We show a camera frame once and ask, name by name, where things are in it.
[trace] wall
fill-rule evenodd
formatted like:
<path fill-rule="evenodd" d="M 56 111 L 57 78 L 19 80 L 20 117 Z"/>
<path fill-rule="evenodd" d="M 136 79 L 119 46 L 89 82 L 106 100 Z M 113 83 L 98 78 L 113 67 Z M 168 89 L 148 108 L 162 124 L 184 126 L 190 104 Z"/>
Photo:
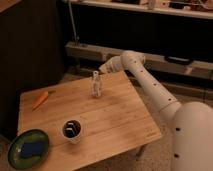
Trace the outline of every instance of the wall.
<path fill-rule="evenodd" d="M 0 134 L 16 136 L 21 92 L 55 84 L 64 72 L 54 0 L 22 0 L 0 13 Z"/>

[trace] table leg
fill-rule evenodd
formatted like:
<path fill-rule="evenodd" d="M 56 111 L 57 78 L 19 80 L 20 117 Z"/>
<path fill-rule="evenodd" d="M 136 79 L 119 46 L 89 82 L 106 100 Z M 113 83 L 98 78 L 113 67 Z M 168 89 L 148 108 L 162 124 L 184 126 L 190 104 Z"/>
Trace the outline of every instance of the table leg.
<path fill-rule="evenodd" d="M 140 147 L 139 151 L 136 154 L 137 159 L 139 159 L 142 156 L 142 154 L 145 150 L 145 147 L 146 147 L 146 145 L 143 145 L 143 146 Z"/>

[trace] green plate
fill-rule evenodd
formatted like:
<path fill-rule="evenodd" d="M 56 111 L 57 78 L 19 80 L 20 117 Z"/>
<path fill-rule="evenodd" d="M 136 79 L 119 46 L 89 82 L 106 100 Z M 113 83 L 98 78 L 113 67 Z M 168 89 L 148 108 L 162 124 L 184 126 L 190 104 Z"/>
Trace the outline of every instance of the green plate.
<path fill-rule="evenodd" d="M 45 142 L 45 150 L 42 152 L 40 156 L 32 156 L 28 158 L 21 158 L 20 152 L 23 143 L 25 142 L 36 142 L 36 141 L 44 141 Z M 10 149 L 8 151 L 8 162 L 9 164 L 17 170 L 24 170 L 32 168 L 38 164 L 40 164 L 48 153 L 49 149 L 49 138 L 48 135 L 39 129 L 32 129 L 26 131 L 16 137 L 16 139 L 12 142 Z"/>

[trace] blue sponge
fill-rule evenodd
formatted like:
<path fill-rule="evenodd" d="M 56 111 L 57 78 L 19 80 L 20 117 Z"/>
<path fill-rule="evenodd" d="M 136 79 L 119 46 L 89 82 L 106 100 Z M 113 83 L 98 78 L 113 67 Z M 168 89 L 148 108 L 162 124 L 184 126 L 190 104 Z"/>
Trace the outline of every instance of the blue sponge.
<path fill-rule="evenodd" d="M 21 147 L 20 157 L 28 158 L 32 156 L 41 156 L 45 150 L 44 141 L 25 142 Z"/>

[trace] plate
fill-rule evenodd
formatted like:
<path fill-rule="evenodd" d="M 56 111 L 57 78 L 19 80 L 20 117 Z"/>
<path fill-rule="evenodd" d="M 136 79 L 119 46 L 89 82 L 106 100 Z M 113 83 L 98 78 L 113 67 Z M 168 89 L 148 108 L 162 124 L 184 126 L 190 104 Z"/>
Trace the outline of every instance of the plate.
<path fill-rule="evenodd" d="M 22 150 L 24 145 L 35 144 L 36 142 L 42 142 L 42 151 L 40 155 L 31 155 L 23 158 Z M 8 162 L 14 169 L 29 169 L 40 164 L 46 158 L 48 149 L 49 137 L 44 131 L 40 129 L 28 130 L 16 137 L 10 145 L 8 151 Z"/>

